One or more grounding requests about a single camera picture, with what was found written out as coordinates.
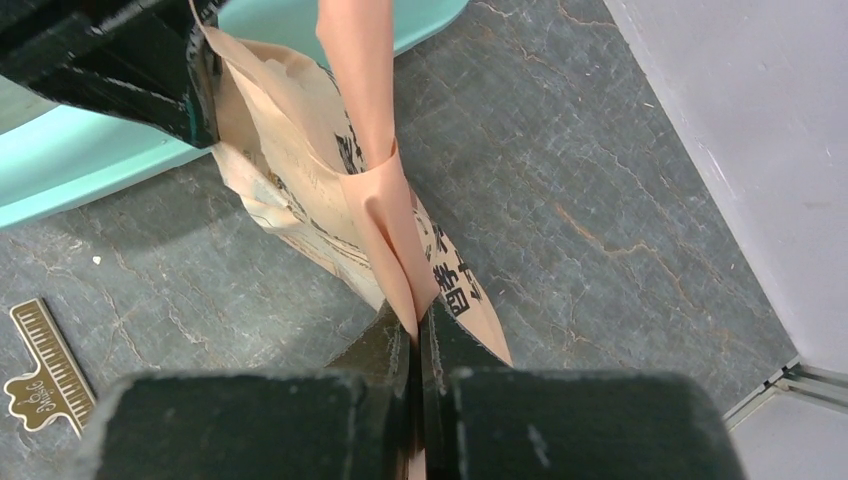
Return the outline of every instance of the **brass comb-shaped ruler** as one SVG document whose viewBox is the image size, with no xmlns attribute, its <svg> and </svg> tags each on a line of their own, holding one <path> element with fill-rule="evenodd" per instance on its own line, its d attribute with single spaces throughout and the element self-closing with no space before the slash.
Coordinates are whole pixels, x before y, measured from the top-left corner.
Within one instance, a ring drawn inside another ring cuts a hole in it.
<svg viewBox="0 0 848 480">
<path fill-rule="evenodd" d="M 67 417 L 77 436 L 82 435 L 94 410 L 94 395 L 44 302 L 32 299 L 12 307 L 9 315 L 38 364 L 34 373 L 3 386 L 12 397 L 9 413 L 22 419 L 30 432 Z"/>
</svg>

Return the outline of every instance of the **turquoise plastic container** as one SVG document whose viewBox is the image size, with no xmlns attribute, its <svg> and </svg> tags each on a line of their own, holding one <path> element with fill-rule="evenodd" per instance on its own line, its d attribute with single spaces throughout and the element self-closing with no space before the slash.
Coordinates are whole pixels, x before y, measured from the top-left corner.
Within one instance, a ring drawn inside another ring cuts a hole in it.
<svg viewBox="0 0 848 480">
<path fill-rule="evenodd" d="M 395 52 L 452 22 L 468 0 L 395 0 Z M 220 26 L 326 63 L 317 0 L 230 0 Z M 59 106 L 0 135 L 0 228 L 78 207 L 203 154 L 158 130 Z"/>
</svg>

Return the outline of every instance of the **tied plastic bag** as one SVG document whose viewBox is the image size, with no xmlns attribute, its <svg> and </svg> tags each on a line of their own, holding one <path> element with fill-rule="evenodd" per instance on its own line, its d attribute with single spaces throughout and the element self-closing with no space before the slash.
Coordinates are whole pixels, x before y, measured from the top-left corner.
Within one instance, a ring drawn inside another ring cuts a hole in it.
<svg viewBox="0 0 848 480">
<path fill-rule="evenodd" d="M 397 202 L 412 203 L 397 148 L 366 171 L 332 74 L 289 48 L 202 29 L 223 64 L 212 154 L 251 217 L 374 309 L 388 301 L 413 338 L 441 295 L 458 322 L 510 364 L 491 303 L 441 228 L 420 204 L 411 219 L 393 215 Z M 399 228 L 403 221 L 414 228 Z"/>
</svg>

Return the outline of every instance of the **white wall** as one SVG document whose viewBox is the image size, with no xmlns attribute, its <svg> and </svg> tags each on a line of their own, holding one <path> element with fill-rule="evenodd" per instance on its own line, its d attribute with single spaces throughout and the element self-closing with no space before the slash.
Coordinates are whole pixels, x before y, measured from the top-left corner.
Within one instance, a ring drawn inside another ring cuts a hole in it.
<svg viewBox="0 0 848 480">
<path fill-rule="evenodd" d="M 848 478 L 848 415 L 779 393 L 730 434 L 751 480 Z"/>
<path fill-rule="evenodd" d="M 848 372 L 848 1 L 607 6 L 805 363 Z"/>
</svg>

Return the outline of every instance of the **cat paw shaped ruler end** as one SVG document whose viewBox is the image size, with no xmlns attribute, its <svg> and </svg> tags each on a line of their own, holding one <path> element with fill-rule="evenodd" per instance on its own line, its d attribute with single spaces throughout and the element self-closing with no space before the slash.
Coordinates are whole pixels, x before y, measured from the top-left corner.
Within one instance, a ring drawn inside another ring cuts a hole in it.
<svg viewBox="0 0 848 480">
<path fill-rule="evenodd" d="M 82 435 L 94 410 L 94 395 L 56 322 L 41 299 L 22 303 L 9 312 L 38 367 L 34 373 L 6 382 L 12 397 L 9 413 L 30 432 L 66 417 L 77 436 Z"/>
</svg>

